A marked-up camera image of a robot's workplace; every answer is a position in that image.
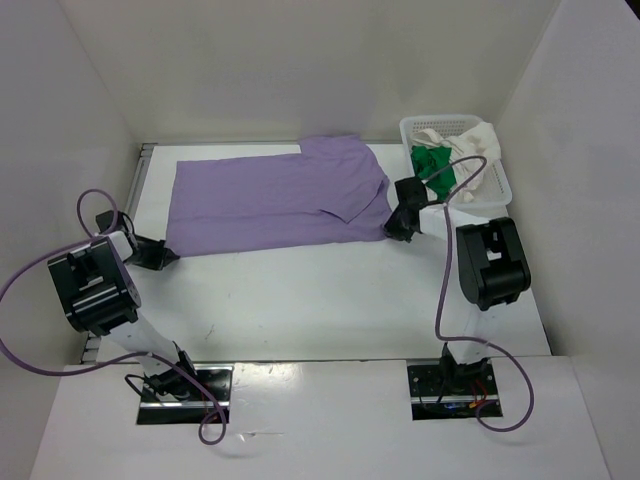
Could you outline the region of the purple t shirt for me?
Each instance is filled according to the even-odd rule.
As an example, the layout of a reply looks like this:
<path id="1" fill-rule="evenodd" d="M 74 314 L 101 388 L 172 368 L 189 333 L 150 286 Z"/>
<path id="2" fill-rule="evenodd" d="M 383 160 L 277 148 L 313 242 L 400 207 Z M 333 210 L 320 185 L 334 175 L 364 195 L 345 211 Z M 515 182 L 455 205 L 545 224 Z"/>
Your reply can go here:
<path id="1" fill-rule="evenodd" d="M 299 152 L 180 161 L 166 228 L 181 257 L 384 239 L 389 178 L 356 136 Z"/>

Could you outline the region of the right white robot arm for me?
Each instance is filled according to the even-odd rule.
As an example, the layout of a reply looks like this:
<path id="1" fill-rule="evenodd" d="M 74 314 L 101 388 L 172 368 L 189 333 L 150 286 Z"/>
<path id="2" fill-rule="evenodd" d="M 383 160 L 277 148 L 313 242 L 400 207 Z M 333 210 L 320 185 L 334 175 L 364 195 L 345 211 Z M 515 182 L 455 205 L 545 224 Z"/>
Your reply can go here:
<path id="1" fill-rule="evenodd" d="M 409 242 L 423 234 L 445 242 L 445 267 L 436 303 L 434 333 L 443 342 L 439 382 L 460 393 L 474 379 L 472 365 L 489 357 L 495 315 L 516 302 L 531 286 L 527 263 L 515 222 L 489 219 L 429 205 L 421 210 L 400 205 L 384 224 L 385 235 Z"/>

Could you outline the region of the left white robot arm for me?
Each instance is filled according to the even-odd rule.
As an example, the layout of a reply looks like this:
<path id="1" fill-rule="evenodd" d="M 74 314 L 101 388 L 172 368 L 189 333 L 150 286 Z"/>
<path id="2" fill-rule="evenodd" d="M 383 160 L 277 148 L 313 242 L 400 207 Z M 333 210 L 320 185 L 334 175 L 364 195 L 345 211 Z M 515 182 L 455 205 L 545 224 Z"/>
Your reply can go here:
<path id="1" fill-rule="evenodd" d="M 135 254 L 128 235 L 116 230 L 47 262 L 66 319 L 78 332 L 116 343 L 138 359 L 158 397 L 194 396 L 200 376 L 187 353 L 142 315 L 141 297 L 125 263 Z"/>

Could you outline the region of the green t shirt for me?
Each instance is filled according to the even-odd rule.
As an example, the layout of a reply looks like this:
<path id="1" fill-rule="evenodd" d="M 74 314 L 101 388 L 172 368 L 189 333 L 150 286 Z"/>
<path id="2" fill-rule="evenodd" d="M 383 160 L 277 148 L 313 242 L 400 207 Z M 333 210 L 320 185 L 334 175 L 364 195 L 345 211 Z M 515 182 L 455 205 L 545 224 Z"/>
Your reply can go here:
<path id="1" fill-rule="evenodd" d="M 438 201 L 445 200 L 456 185 L 454 170 L 449 167 L 451 149 L 445 146 L 413 146 L 411 163 L 414 173 L 436 194 Z"/>

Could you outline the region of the white plastic basket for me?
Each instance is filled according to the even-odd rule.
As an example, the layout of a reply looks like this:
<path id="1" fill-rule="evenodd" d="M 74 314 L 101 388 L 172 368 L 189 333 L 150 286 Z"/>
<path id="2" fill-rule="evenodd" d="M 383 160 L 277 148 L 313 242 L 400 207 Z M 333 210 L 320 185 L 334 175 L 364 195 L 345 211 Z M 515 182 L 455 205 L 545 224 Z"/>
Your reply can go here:
<path id="1" fill-rule="evenodd" d="M 411 163 L 410 136 L 426 128 L 432 128 L 443 137 L 458 136 L 480 122 L 480 117 L 466 114 L 419 115 L 403 118 L 399 123 L 403 151 L 410 173 L 414 170 Z M 483 175 L 482 184 L 474 192 L 475 200 L 471 203 L 453 203 L 460 209 L 470 212 L 506 207 L 512 201 L 512 191 L 503 169 L 501 158 L 493 163 L 490 170 Z"/>

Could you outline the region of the white t shirt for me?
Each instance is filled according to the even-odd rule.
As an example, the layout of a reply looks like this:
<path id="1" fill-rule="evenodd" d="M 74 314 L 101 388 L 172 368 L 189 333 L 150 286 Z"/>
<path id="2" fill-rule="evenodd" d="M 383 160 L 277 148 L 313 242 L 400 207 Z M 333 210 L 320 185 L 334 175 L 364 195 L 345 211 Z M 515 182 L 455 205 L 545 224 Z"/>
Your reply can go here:
<path id="1" fill-rule="evenodd" d="M 501 147 L 492 124 L 480 122 L 471 129 L 458 136 L 443 137 L 432 128 L 426 128 L 415 132 L 410 136 L 411 149 L 413 146 L 426 147 L 445 146 L 451 149 L 450 164 L 465 157 L 476 155 L 483 156 L 487 160 L 485 168 L 456 195 L 455 201 L 459 203 L 471 203 L 475 200 L 474 192 L 483 181 L 483 175 L 490 170 L 493 163 L 501 158 Z M 456 177 L 456 185 L 451 192 L 466 181 L 482 165 L 478 158 L 469 159 L 453 165 Z"/>

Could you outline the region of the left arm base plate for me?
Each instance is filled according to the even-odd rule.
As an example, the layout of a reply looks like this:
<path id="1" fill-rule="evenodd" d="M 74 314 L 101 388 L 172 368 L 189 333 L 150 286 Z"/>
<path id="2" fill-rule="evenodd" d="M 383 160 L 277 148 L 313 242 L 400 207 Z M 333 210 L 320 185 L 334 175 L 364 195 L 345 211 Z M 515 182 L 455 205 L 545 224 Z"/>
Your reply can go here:
<path id="1" fill-rule="evenodd" d="M 196 366 L 197 380 L 219 402 L 226 419 L 230 416 L 231 365 L 201 364 Z M 136 424 L 187 425 L 200 424 L 210 415 L 208 424 L 220 424 L 221 417 L 213 402 L 197 388 L 190 386 L 189 396 L 176 399 L 170 395 L 159 395 L 143 383 L 139 375 L 131 375 L 130 384 L 140 393 Z"/>

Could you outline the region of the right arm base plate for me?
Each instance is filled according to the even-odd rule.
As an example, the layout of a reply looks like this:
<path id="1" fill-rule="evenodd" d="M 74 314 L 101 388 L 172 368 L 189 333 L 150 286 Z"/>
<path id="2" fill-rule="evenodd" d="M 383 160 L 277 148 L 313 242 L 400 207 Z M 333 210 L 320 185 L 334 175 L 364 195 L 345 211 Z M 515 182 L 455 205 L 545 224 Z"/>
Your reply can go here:
<path id="1" fill-rule="evenodd" d="M 497 383 L 490 363 L 456 379 L 445 379 L 437 360 L 406 365 L 414 421 L 502 417 Z"/>

